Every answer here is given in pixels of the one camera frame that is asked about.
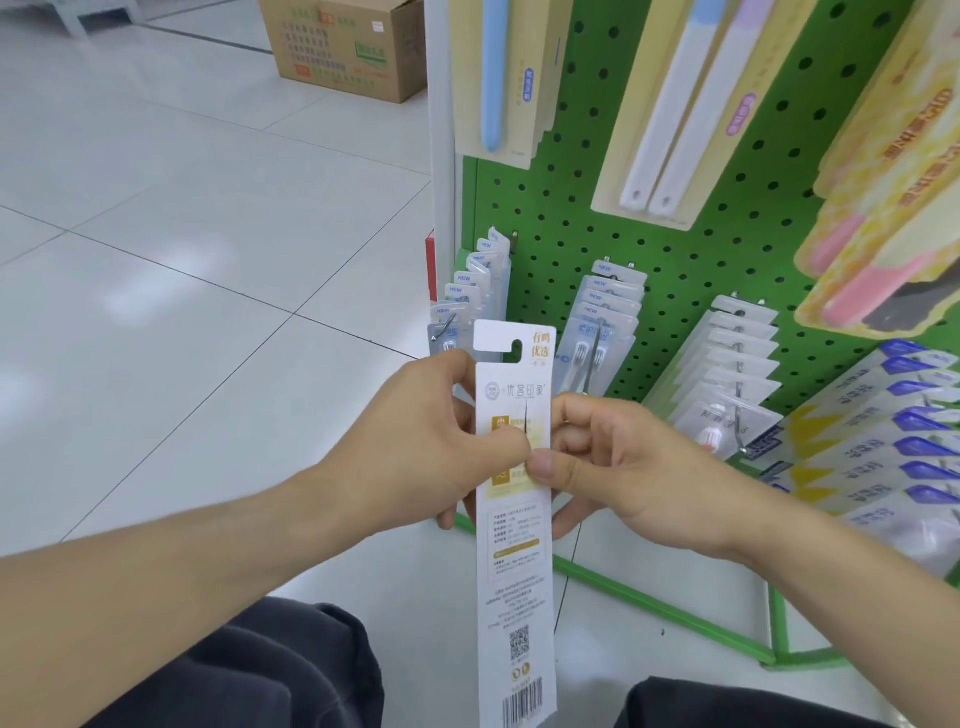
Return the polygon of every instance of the white toothbrush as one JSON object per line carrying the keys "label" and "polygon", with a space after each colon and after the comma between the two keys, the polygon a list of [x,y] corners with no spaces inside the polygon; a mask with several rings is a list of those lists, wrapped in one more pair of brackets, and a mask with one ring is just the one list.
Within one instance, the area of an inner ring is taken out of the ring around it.
{"label": "white toothbrush", "polygon": [[620,195],[621,207],[633,212],[647,208],[726,7],[727,0],[697,0],[690,11]]}
{"label": "white toothbrush", "polygon": [[650,201],[653,214],[670,217],[680,206],[775,2],[743,0],[740,5]]}

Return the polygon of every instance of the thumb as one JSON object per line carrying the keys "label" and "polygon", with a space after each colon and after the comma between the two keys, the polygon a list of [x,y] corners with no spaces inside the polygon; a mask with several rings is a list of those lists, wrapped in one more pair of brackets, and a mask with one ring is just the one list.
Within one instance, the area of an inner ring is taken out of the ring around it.
{"label": "thumb", "polygon": [[535,449],[527,458],[527,473],[541,485],[604,505],[611,505],[617,497],[619,473],[613,468],[585,463],[565,452]]}
{"label": "thumb", "polygon": [[527,459],[530,441],[523,430],[512,426],[500,427],[489,435],[464,435],[469,437],[469,456],[465,463],[473,487],[503,473]]}

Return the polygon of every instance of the barcode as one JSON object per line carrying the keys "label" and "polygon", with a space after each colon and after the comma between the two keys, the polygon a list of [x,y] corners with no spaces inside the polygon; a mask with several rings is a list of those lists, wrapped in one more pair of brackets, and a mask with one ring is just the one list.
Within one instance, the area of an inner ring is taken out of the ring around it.
{"label": "barcode", "polygon": [[503,728],[514,728],[543,705],[543,678],[538,677],[503,701]]}
{"label": "barcode", "polygon": [[510,662],[530,654],[530,625],[510,633]]}

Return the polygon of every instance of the green metal frame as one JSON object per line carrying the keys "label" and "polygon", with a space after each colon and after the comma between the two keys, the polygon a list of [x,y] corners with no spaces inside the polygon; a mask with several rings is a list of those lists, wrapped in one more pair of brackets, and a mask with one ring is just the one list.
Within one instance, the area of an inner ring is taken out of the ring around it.
{"label": "green metal frame", "polygon": [[[816,221],[817,165],[906,18],[912,0],[822,0],[759,108],[696,225],[672,231],[590,210],[650,0],[576,0],[555,128],[529,171],[475,158],[463,168],[463,244],[494,225],[518,232],[509,317],[564,328],[592,261],[649,274],[637,343],[608,393],[643,400],[714,296],[737,291],[781,311],[781,412],[848,369],[872,342],[799,326],[812,288],[793,254]],[[464,264],[461,251],[458,264]],[[960,306],[920,341],[948,349]],[[469,520],[457,525],[472,532]],[[773,670],[838,667],[835,649],[791,652],[783,596],[770,589],[770,645],[739,635],[593,570],[554,557],[575,581],[758,660]],[[960,569],[948,578],[960,584]]]}

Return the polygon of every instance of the white tile floor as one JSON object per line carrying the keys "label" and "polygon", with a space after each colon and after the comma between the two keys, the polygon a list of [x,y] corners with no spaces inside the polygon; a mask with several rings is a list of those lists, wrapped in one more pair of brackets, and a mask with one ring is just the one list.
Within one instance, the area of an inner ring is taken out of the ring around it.
{"label": "white tile floor", "polygon": [[[160,23],[260,47],[255,9]],[[297,84],[269,55],[147,28],[79,45],[23,12],[0,16],[0,99],[0,553],[267,487],[425,354],[425,94],[397,107]],[[557,552],[765,634],[746,571],[644,544],[609,514],[577,536]],[[468,536],[424,523],[280,592],[368,625],[387,726],[472,726],[473,559]],[[653,674],[880,715],[851,669],[767,673],[561,577],[555,594],[551,725],[611,725]]]}

